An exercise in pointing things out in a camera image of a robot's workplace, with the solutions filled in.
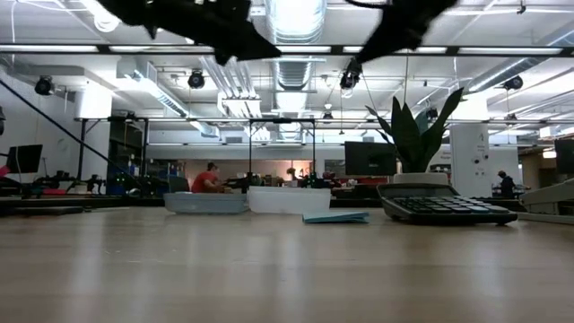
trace person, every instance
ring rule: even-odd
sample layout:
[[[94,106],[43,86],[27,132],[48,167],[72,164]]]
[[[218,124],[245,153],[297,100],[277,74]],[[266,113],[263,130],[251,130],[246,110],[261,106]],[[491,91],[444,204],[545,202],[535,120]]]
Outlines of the person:
[[[207,171],[197,175],[191,186],[192,193],[219,193],[222,187],[217,184],[219,179],[219,167],[213,162],[207,163]]]
[[[504,198],[514,198],[514,180],[506,174],[506,171],[499,171],[499,177],[502,179],[500,183],[500,194]]]

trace black pole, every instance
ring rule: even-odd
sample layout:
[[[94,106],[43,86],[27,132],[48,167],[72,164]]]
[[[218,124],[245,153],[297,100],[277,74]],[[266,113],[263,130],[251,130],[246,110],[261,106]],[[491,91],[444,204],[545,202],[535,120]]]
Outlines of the black pole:
[[[251,178],[253,177],[253,172],[251,170],[251,136],[253,131],[253,121],[249,120],[249,173],[248,173],[248,186],[251,185]]]
[[[316,163],[317,160],[315,159],[315,128],[317,127],[315,121],[311,122],[313,124],[313,172],[317,171]]]
[[[143,144],[142,144],[142,166],[140,172],[142,176],[147,175],[147,144],[150,137],[150,120],[146,119],[144,124],[145,129],[143,130]]]
[[[90,145],[83,143],[82,140],[78,139],[78,137],[76,137],[75,135],[72,135],[71,132],[69,132],[66,128],[60,126],[60,124],[58,124],[53,118],[51,118],[50,116],[48,116],[46,113],[44,113],[42,110],[36,108],[33,104],[31,104],[28,100],[26,100],[26,98],[22,97],[20,95],[20,93],[18,93],[15,89],[13,89],[12,87],[10,87],[10,85],[8,85],[6,82],[4,82],[4,80],[0,79],[0,84],[2,86],[5,87],[6,90],[8,90],[11,94],[13,94],[16,98],[20,99],[22,102],[26,103],[27,106],[29,106],[31,109],[33,109],[34,111],[38,112],[42,117],[44,117],[47,121],[49,121],[52,125],[56,126],[58,129],[62,130],[66,135],[69,135],[72,139],[74,139],[74,141],[78,144],[83,144],[83,146],[85,148],[88,148],[88,150],[90,150],[92,153],[95,153],[96,155],[98,155],[101,159],[103,159],[104,161],[108,162],[109,164],[111,164],[112,166],[114,166],[115,168],[119,169],[119,171],[123,172],[124,174],[126,174],[129,177],[132,177],[128,172],[126,172],[125,170],[122,170],[119,166],[117,166],[117,164],[115,164],[113,161],[111,161],[108,157],[104,156],[103,154],[101,154],[100,152],[98,152],[97,150],[93,149]]]
[[[82,168],[83,168],[83,147],[86,145],[85,140],[86,140],[86,124],[88,123],[88,120],[82,120],[82,133],[81,133],[81,139],[82,142],[80,143],[80,157],[78,158],[78,176],[76,176],[76,179],[78,180],[82,180]]]

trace potted plant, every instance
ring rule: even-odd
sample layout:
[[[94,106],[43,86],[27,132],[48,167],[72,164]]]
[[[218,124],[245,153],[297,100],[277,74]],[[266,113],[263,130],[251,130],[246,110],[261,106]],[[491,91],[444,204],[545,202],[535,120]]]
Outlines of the potted plant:
[[[414,121],[411,110],[401,105],[393,98],[391,124],[380,117],[376,110],[367,107],[369,113],[377,117],[382,131],[377,130],[389,144],[396,148],[399,161],[403,165],[403,174],[395,175],[395,183],[436,183],[448,184],[446,174],[427,173],[432,157],[437,153],[442,143],[448,117],[458,107],[463,89],[452,93],[445,102],[439,117],[428,130],[421,132]]]

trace black monitor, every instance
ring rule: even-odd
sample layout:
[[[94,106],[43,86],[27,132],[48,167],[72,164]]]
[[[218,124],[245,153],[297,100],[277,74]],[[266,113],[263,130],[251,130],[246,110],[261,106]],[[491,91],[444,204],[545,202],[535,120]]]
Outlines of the black monitor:
[[[345,173],[355,176],[396,174],[395,147],[379,143],[344,143]]]
[[[38,172],[39,161],[42,158],[42,145],[31,144],[19,147],[10,147],[6,166],[11,173],[27,174]]]
[[[559,174],[574,174],[574,140],[554,141],[556,170]]]

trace plant leaf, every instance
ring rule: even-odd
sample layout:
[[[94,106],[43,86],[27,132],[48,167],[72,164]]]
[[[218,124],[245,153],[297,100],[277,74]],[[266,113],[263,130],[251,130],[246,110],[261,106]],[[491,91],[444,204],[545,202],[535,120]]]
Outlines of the plant leaf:
[[[393,135],[392,130],[391,130],[391,126],[388,124],[388,122],[381,118],[377,111],[374,110],[373,108],[371,108],[370,106],[365,106],[365,108],[367,108],[367,110],[369,111],[369,113],[375,117],[377,117],[378,119],[378,123],[380,124],[380,127],[383,128],[383,131],[385,131],[388,135]]]
[[[419,127],[416,125],[409,107],[405,105],[404,109],[401,109],[396,98],[393,98],[391,127],[396,149],[404,163],[408,164],[404,167],[409,171],[418,171],[418,164],[424,155]]]
[[[440,149],[440,145],[442,144],[442,136],[444,135],[446,129],[446,122],[448,117],[455,111],[458,107],[458,103],[460,102],[460,98],[462,97],[464,88],[452,93],[447,101],[445,102],[445,106],[442,108],[440,112],[439,118],[437,121],[429,128],[429,130],[422,133],[422,145],[424,146],[424,155],[422,157],[422,162],[425,163],[425,167],[429,165],[431,162],[432,157],[437,153]]]
[[[388,135],[385,135],[384,132],[382,132],[382,131],[380,131],[380,130],[378,130],[378,129],[375,129],[375,131],[377,131],[378,133],[380,133],[380,136],[382,136],[383,139],[385,139],[385,141],[386,141],[387,143],[391,144],[391,142],[388,140]]]

